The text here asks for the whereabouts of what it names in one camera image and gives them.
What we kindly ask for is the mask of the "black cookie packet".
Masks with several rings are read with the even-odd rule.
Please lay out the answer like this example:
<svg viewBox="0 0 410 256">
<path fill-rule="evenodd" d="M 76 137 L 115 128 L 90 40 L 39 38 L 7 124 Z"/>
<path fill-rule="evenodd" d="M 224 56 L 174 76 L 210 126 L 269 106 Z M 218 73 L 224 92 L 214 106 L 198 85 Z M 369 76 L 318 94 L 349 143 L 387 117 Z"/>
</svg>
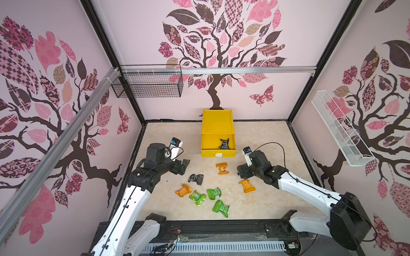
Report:
<svg viewBox="0 0 410 256">
<path fill-rule="evenodd" d="M 199 175 L 192 174 L 192 175 L 190 175 L 190 177 L 189 177 L 189 179 L 188 179 L 188 182 L 195 182 L 197 185 L 201 186 L 202 183 L 203 183 L 203 180 L 204 180 L 204 175 L 201 175 L 201 174 L 199 174 Z"/>
<path fill-rule="evenodd" d="M 219 146 L 219 149 L 221 150 L 230 150 L 229 142 L 230 139 L 220 139 L 221 145 Z"/>
</svg>

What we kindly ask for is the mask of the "yellow top drawer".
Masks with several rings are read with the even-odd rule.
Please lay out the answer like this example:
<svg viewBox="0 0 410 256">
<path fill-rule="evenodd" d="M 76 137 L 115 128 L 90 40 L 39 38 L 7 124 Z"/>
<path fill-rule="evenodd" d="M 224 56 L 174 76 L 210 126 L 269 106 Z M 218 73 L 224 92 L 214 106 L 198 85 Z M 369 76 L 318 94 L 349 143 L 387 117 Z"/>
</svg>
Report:
<svg viewBox="0 0 410 256">
<path fill-rule="evenodd" d="M 220 139 L 230 139 L 230 150 L 221 150 Z M 204 133 L 201 137 L 201 155 L 202 157 L 235 157 L 236 141 L 234 133 Z"/>
</svg>

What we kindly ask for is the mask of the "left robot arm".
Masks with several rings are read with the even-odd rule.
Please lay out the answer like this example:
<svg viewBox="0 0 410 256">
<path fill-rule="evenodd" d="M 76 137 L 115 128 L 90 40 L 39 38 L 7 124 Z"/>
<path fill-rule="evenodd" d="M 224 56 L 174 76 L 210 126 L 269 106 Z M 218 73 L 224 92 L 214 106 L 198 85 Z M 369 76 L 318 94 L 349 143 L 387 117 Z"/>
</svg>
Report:
<svg viewBox="0 0 410 256">
<path fill-rule="evenodd" d="M 144 204 L 152 195 L 161 176 L 167 172 L 184 175 L 190 160 L 178 160 L 184 150 L 182 141 L 173 138 L 168 146 L 152 143 L 146 156 L 134 171 L 124 191 L 114 217 L 99 241 L 88 252 L 89 256 L 137 256 L 160 233 L 166 220 L 162 215 L 150 214 L 135 233 L 132 229 Z"/>
</svg>

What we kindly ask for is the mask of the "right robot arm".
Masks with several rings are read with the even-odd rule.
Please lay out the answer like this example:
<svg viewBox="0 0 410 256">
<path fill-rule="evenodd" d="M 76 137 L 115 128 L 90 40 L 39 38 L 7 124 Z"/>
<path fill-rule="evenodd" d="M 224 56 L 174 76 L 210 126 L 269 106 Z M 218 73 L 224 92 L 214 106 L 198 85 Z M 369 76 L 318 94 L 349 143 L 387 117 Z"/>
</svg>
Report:
<svg viewBox="0 0 410 256">
<path fill-rule="evenodd" d="M 321 211 L 321 214 L 292 213 L 289 224 L 295 231 L 328 236 L 345 249 L 358 250 L 373 226 L 356 195 L 339 194 L 307 182 L 283 166 L 271 165 L 260 150 L 245 147 L 242 154 L 246 163 L 237 167 L 242 179 L 257 177 Z"/>
</svg>

